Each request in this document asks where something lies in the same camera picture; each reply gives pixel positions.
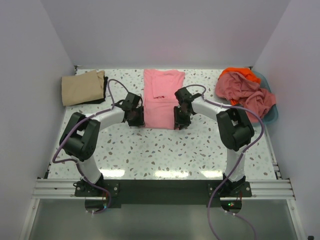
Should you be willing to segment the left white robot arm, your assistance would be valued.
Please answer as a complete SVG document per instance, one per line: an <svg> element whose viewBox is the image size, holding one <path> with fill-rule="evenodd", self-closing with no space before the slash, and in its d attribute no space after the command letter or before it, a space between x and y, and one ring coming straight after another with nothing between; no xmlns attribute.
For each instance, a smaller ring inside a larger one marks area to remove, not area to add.
<svg viewBox="0 0 320 240"><path fill-rule="evenodd" d="M141 96L128 92L125 99L116 102L111 109L84 115L75 112L71 115L59 141L59 147L52 160L61 150L70 156L76 167L87 182L86 191L92 196L99 196L104 190L103 179L99 171L94 153L99 133L115 124L127 123L130 127L143 127L144 106Z"/></svg>

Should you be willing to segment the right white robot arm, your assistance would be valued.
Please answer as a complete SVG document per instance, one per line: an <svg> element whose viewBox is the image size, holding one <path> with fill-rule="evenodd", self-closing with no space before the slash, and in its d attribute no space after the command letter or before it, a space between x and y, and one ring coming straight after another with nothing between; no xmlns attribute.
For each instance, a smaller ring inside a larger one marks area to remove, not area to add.
<svg viewBox="0 0 320 240"><path fill-rule="evenodd" d="M191 94L186 87L174 93L178 106L173 108L174 129L182 130L191 124L191 116L204 115L218 126L220 140L227 148L227 162L223 173L223 192L230 197L240 190L246 180L243 150L251 143L255 134L243 107L219 104L204 98L200 93Z"/></svg>

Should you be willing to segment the light pink t-shirt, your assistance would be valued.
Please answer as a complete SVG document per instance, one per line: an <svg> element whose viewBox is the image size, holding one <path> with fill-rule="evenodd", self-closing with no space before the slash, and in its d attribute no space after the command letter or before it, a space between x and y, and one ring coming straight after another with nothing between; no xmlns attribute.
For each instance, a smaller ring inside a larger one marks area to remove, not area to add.
<svg viewBox="0 0 320 240"><path fill-rule="evenodd" d="M174 107L178 105L175 92L183 87L185 73L175 69L143 71L143 105L146 128L174 129Z"/></svg>

